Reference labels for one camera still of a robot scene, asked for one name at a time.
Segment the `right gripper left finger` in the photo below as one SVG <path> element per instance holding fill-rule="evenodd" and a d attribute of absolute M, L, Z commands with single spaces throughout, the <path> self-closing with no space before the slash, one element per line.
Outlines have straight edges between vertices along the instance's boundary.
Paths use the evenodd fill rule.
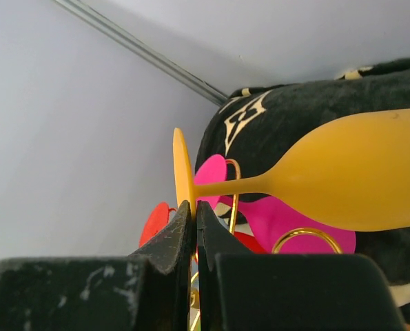
<path fill-rule="evenodd" d="M 193 221 L 183 202 L 126 257 L 0 260 L 0 330 L 187 330 Z"/>

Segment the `pink plastic wine glass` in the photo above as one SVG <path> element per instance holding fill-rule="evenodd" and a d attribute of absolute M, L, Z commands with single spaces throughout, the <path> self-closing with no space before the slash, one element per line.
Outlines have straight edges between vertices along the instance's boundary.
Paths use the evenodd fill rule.
<path fill-rule="evenodd" d="M 225 181 L 227 164 L 223 156 L 212 155 L 198 169 L 195 184 Z M 267 196 L 254 202 L 239 202 L 238 211 L 247 223 L 262 249 L 270 253 L 273 246 L 284 234 L 298 228 L 313 228 L 331 236 L 345 254 L 353 254 L 356 249 L 356 233 L 333 228 L 316 222 L 275 197 Z M 291 238 L 280 249 L 284 254 L 331 254 L 333 248 L 324 240 L 311 234 Z"/>

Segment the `red plastic wine glass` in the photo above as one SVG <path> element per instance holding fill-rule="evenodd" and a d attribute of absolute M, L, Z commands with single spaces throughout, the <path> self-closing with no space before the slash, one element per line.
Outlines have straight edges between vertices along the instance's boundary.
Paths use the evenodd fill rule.
<path fill-rule="evenodd" d="M 170 220 L 170 214 L 172 212 L 176 212 L 176 208 L 170 208 L 166 202 L 160 202 L 153 209 L 141 233 L 141 237 L 139 239 L 139 247 L 145 245 L 168 224 Z M 257 242 L 253 235 L 235 231 L 234 236 L 252 252 L 255 252 L 257 254 L 266 253 L 266 251 Z"/>

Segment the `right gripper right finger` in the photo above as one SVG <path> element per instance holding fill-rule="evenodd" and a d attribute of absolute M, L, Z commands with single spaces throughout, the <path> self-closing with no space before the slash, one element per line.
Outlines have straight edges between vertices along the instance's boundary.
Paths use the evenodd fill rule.
<path fill-rule="evenodd" d="M 354 254 L 255 254 L 196 209 L 202 330 L 404 330 L 377 265 Z"/>

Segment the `orange wine glass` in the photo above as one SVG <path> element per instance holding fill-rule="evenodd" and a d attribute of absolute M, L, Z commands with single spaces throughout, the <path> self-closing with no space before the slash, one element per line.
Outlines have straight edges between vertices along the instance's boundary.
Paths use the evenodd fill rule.
<path fill-rule="evenodd" d="M 196 185 L 183 132 L 173 135 L 178 202 L 262 193 L 325 225 L 359 232 L 410 227 L 410 108 L 326 123 L 256 177 Z"/>

